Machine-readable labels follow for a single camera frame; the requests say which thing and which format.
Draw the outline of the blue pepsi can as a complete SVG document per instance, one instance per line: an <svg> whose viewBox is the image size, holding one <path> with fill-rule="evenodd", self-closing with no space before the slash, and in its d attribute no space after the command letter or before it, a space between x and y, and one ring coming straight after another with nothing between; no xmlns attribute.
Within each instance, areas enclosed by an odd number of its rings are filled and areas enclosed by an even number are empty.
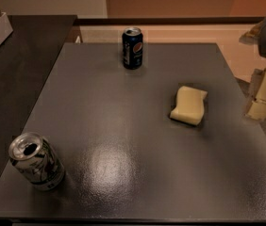
<svg viewBox="0 0 266 226"><path fill-rule="evenodd" d="M129 70L138 69L142 65L143 34L137 27L128 27L122 35L123 64Z"/></svg>

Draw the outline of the silver green soda can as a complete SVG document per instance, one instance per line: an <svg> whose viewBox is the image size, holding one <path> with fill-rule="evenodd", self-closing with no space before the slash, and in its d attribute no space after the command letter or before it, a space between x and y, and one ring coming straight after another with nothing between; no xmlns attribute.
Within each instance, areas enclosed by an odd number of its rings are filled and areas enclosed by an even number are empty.
<svg viewBox="0 0 266 226"><path fill-rule="evenodd" d="M56 187L65 169L48 140L33 132L16 137L8 148L9 161L26 180L41 191Z"/></svg>

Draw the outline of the yellow sponge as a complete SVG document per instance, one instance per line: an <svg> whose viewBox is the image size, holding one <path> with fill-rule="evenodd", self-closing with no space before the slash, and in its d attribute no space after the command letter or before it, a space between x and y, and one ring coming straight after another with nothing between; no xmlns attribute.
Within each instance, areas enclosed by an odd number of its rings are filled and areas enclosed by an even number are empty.
<svg viewBox="0 0 266 226"><path fill-rule="evenodd" d="M204 100L208 93L204 90L181 87L176 94L176 105L170 113L170 118L191 125L198 125L203 119Z"/></svg>

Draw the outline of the dark side counter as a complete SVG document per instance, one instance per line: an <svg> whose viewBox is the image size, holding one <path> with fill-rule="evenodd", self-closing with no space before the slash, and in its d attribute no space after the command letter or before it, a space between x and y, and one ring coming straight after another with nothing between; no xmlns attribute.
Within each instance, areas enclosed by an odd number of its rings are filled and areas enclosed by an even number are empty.
<svg viewBox="0 0 266 226"><path fill-rule="evenodd" d="M76 17L11 15L12 34L0 45L0 175L8 146L19 136Z"/></svg>

